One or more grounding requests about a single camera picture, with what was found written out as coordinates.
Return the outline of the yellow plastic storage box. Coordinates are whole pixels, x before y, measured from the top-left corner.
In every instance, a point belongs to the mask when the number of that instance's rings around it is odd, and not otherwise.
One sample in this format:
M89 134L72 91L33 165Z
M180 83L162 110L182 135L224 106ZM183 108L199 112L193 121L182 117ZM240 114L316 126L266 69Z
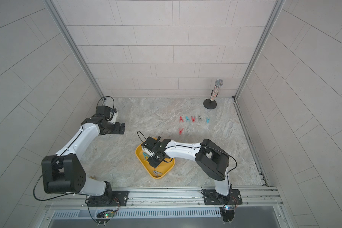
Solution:
M153 137L148 137L145 142L146 143L155 143L154 145L154 149L153 149L153 152L156 153L156 152L159 152L159 153L165 153L165 150L167 148L167 144L170 142L171 140L170 139L164 139L162 142L161 142L161 138L158 137L158 138L153 138ZM157 167L157 168L153 168L149 163L148 161L146 161L144 159L144 156L143 156L143 151L142 151L142 147L141 145L139 145L137 148L136 148L136 151L135 151L135 154L138 158L138 160L141 162L141 164L143 165L143 167L146 169L146 171L149 173L149 175L154 178L154 179L160 179L162 178L163 176L165 176L175 165L175 160L173 158L170 158L168 156L168 158L165 158L163 160L163 162ZM156 170L160 173L162 173L162 177L156 177L154 174L153 174L153 170Z

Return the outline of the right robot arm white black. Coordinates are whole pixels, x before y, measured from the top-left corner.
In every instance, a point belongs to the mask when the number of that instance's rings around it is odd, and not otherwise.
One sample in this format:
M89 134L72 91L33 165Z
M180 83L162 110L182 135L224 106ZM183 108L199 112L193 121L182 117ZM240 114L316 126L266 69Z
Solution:
M227 168L229 154L218 147L213 141L204 139L199 143L181 143L171 139L160 140L148 137L141 144L142 151L148 155L147 162L157 168L166 160L182 158L195 161L199 167L215 182L215 191L223 197L230 194Z

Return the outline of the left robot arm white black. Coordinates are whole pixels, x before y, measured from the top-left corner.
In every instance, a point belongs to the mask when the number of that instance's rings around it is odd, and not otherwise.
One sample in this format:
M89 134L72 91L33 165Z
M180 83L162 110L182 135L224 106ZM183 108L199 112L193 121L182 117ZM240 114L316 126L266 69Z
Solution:
M97 136L124 134L125 124L116 121L117 114L115 108L97 106L96 113L81 123L79 131L62 149L42 160L45 193L79 193L90 197L112 197L110 183L91 179L80 160Z

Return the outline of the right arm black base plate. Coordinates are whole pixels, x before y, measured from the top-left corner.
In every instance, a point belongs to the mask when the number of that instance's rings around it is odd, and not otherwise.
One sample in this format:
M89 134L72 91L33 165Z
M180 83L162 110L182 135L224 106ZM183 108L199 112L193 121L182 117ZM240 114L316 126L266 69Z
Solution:
M201 189L205 205L242 205L240 191L237 189L230 190L228 196L217 193L214 189Z

